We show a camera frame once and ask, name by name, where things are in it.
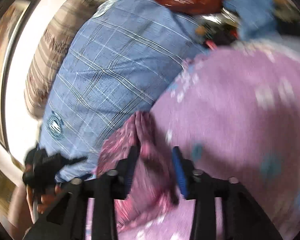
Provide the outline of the blue cloth on floor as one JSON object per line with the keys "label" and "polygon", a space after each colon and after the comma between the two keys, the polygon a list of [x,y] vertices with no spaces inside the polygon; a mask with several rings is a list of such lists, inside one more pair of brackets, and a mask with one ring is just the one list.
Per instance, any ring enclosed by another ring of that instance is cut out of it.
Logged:
{"label": "blue cloth on floor", "polygon": [[225,9],[239,15],[239,39],[248,41],[279,34],[273,0],[224,0]]}

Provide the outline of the lilac flowered bedsheet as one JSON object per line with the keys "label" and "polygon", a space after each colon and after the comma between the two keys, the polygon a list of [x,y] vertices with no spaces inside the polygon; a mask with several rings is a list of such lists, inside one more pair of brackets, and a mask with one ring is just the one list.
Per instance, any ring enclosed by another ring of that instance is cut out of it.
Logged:
{"label": "lilac flowered bedsheet", "polygon": [[[185,62],[148,112],[155,142],[218,179],[237,178],[283,239],[300,232],[300,40],[237,42]],[[119,239],[188,239],[194,203]]]}

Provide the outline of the purple floral garment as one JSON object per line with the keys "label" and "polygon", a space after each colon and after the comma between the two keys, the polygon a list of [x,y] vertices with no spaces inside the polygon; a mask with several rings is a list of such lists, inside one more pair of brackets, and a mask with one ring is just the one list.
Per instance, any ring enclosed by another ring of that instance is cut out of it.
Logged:
{"label": "purple floral garment", "polygon": [[179,203],[171,163],[154,137],[155,123],[148,112],[135,112],[104,141],[97,177],[125,159],[132,146],[140,147],[132,188],[125,200],[115,201],[116,226],[124,232],[173,210]]}

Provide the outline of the brown striped pillow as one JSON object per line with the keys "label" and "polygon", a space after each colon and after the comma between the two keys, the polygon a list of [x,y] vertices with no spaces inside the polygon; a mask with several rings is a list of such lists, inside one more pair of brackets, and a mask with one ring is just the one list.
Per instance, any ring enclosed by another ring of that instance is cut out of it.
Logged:
{"label": "brown striped pillow", "polygon": [[25,82],[25,105],[32,118],[43,118],[50,90],[71,42],[98,5],[96,0],[66,0],[44,30]]}

